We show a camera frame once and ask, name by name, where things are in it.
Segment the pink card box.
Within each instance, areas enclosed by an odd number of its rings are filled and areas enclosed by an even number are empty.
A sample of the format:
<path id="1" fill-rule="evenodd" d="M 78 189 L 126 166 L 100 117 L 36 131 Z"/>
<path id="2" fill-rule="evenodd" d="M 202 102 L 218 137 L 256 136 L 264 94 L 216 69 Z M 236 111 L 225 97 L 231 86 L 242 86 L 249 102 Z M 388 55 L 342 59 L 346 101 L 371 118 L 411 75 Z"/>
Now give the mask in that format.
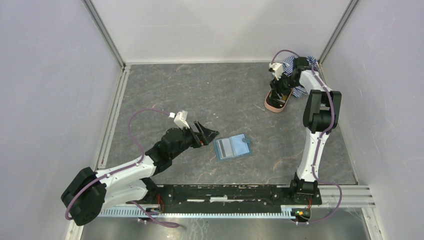
<path id="1" fill-rule="evenodd" d="M 278 103 L 278 102 L 272 102 L 272 101 L 270 101 L 270 92 L 271 92 L 271 90 L 269 91 L 269 93 L 267 94 L 267 96 L 266 96 L 266 98 L 264 100 L 264 107 L 267 110 L 269 110 L 269 111 L 271 111 L 273 113 L 281 113 L 284 110 L 287 102 L 289 101 L 289 99 L 290 99 L 290 97 L 291 97 L 294 89 L 290 89 L 289 91 L 287 91 L 286 93 L 284 93 L 285 95 L 288 95 L 288 99 L 287 99 L 286 103 Z"/>

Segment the white credit card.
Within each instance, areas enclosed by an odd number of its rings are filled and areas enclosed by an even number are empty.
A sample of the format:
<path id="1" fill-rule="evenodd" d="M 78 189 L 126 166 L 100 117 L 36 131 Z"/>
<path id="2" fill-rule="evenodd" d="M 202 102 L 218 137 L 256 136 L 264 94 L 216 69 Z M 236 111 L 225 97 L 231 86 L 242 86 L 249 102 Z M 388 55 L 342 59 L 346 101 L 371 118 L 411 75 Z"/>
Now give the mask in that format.
<path id="1" fill-rule="evenodd" d="M 234 156 L 232 144 L 229 138 L 217 140 L 221 158 L 231 158 Z"/>

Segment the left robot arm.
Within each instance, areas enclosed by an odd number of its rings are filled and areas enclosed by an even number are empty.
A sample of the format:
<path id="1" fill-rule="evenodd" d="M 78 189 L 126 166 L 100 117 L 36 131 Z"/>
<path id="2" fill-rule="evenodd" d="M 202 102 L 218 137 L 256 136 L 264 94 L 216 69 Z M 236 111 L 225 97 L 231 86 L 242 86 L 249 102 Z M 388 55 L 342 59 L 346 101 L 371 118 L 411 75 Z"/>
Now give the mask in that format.
<path id="1" fill-rule="evenodd" d="M 194 125 L 197 130 L 168 129 L 152 148 L 129 162 L 104 170 L 81 169 L 60 197 L 65 219 L 83 226 L 109 207 L 139 200 L 153 203 L 157 190 L 149 183 L 151 177 L 169 168 L 187 149 L 205 147 L 220 134 L 198 121 Z"/>

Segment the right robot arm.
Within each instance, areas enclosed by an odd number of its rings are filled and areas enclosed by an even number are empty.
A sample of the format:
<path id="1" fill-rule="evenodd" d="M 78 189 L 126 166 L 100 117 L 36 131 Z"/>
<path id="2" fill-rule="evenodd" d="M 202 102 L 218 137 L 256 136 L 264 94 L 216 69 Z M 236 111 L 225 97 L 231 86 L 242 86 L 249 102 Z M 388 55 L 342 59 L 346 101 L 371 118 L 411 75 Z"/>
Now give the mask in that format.
<path id="1" fill-rule="evenodd" d="M 342 94 L 331 90 L 323 82 L 318 67 L 306 57 L 296 57 L 289 74 L 285 73 L 284 65 L 278 62 L 271 62 L 268 70 L 273 80 L 264 101 L 267 110 L 282 112 L 296 87 L 303 87 L 308 92 L 302 118 L 306 130 L 305 147 L 288 190 L 289 199 L 295 204 L 302 204 L 319 194 L 319 164 L 325 143 L 338 124 Z"/>

